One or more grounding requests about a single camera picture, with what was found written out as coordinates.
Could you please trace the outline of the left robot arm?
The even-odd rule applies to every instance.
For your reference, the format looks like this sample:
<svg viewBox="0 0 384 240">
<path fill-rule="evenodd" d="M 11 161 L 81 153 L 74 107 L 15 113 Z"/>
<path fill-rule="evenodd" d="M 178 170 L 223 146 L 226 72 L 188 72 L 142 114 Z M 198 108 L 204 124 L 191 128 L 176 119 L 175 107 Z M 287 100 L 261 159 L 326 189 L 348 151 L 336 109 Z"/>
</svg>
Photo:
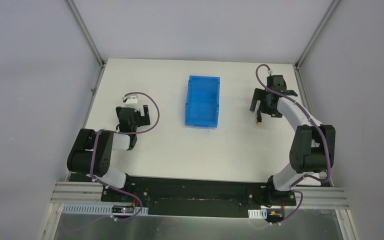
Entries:
<svg viewBox="0 0 384 240">
<path fill-rule="evenodd" d="M 118 130 L 95 131 L 82 128 L 75 139 L 67 158 L 67 169 L 70 172 L 96 178 L 110 186 L 122 189 L 128 175 L 112 163 L 113 151 L 131 151 L 137 143 L 136 131 L 139 127 L 151 124 L 149 107 L 140 109 L 132 107 L 115 108 L 119 120 Z"/>
</svg>

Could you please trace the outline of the black yellow-capped screwdriver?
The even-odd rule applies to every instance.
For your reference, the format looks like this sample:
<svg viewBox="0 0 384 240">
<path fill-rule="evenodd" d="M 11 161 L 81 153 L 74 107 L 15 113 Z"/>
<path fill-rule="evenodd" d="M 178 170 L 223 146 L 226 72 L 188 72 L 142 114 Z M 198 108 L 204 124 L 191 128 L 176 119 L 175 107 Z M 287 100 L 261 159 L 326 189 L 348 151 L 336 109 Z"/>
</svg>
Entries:
<svg viewBox="0 0 384 240">
<path fill-rule="evenodd" d="M 258 110 L 257 113 L 256 113 L 256 123 L 258 125 L 261 125 L 262 124 L 262 113 Z"/>
</svg>

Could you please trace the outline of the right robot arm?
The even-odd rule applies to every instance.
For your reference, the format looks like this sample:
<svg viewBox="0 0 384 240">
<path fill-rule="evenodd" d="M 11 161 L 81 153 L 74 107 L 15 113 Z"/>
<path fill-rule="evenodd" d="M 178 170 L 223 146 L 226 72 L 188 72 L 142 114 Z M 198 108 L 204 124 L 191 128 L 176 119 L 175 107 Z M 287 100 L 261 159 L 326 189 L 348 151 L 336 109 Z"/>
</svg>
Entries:
<svg viewBox="0 0 384 240">
<path fill-rule="evenodd" d="M 292 193 L 292 188 L 303 178 L 314 173 L 329 172 L 333 167 L 336 130 L 315 119 L 300 104 L 298 94 L 288 90 L 282 75 L 269 75 L 267 84 L 254 90 L 250 111 L 256 113 L 256 122 L 262 115 L 286 118 L 294 130 L 289 150 L 289 163 L 277 174 L 269 177 L 261 199 L 266 205 L 280 201 Z"/>
</svg>

